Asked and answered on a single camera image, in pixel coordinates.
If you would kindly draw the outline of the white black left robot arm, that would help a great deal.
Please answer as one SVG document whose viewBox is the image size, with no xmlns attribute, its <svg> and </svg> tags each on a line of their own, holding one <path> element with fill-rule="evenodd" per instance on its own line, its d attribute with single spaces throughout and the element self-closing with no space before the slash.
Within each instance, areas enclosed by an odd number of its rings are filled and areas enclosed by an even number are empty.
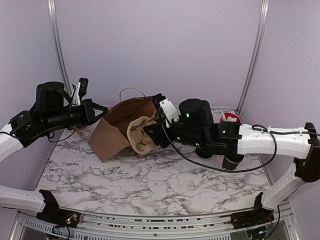
<svg viewBox="0 0 320 240">
<path fill-rule="evenodd" d="M 58 81 L 41 83 L 36 87 L 35 103 L 10 119 L 0 131 L 0 160 L 27 148 L 39 138 L 52 142 L 59 130 L 83 129 L 100 120 L 109 111 L 107 107 L 84 99 L 89 80 L 80 78 L 72 94 Z M 27 191 L 7 186 L 0 187 L 0 206 L 27 210 L 36 218 L 58 227 L 76 228 L 81 215 L 74 210 L 60 208 L 49 190 Z"/>
</svg>

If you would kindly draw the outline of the brown paper bag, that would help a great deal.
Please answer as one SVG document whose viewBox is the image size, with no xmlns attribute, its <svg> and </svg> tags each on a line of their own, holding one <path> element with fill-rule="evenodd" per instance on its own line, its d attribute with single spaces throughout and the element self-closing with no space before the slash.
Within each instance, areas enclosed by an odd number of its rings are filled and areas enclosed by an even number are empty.
<svg viewBox="0 0 320 240">
<path fill-rule="evenodd" d="M 101 118 L 88 144 L 100 161 L 105 163 L 130 146 L 127 136 L 129 124 L 140 117 L 152 117 L 156 112 L 151 96 L 122 100 Z"/>
</svg>

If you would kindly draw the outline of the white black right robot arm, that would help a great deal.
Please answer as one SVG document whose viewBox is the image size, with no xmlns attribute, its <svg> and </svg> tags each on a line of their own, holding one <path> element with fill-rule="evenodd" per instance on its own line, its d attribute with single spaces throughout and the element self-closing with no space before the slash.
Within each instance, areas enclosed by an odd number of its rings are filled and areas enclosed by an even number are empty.
<svg viewBox="0 0 320 240">
<path fill-rule="evenodd" d="M 221 172 L 237 173 L 247 154 L 293 157 L 283 176 L 255 198 L 251 210 L 231 215 L 235 229 L 262 225 L 274 220 L 274 210 L 299 187 L 320 178 L 320 139 L 313 123 L 304 127 L 273 128 L 236 121 L 215 123 L 206 100 L 189 98 L 175 107 L 157 94 L 152 98 L 159 119 L 144 130 L 162 148 L 180 143 L 195 148 L 203 159 L 223 156 Z"/>
</svg>

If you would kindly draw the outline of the single black paper cup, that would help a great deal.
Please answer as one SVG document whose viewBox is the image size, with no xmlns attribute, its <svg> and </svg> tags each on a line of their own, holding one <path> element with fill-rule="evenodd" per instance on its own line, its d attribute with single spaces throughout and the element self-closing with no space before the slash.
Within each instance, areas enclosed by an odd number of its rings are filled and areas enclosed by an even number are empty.
<svg viewBox="0 0 320 240">
<path fill-rule="evenodd" d="M 240 162 L 243 160 L 244 156 L 224 156 L 222 161 L 222 169 L 227 171 L 233 171 L 237 168 Z"/>
</svg>

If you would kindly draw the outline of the brown cardboard cup carrier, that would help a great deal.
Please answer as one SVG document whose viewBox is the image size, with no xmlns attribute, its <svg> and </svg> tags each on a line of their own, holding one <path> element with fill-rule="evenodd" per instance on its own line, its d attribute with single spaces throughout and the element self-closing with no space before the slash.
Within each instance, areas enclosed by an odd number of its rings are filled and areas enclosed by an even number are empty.
<svg viewBox="0 0 320 240">
<path fill-rule="evenodd" d="M 155 147 L 152 138 L 144 131 L 144 127 L 155 124 L 156 121 L 148 116 L 141 116 L 133 121 L 127 127 L 127 138 L 132 149 L 138 155 L 147 155 Z"/>
</svg>

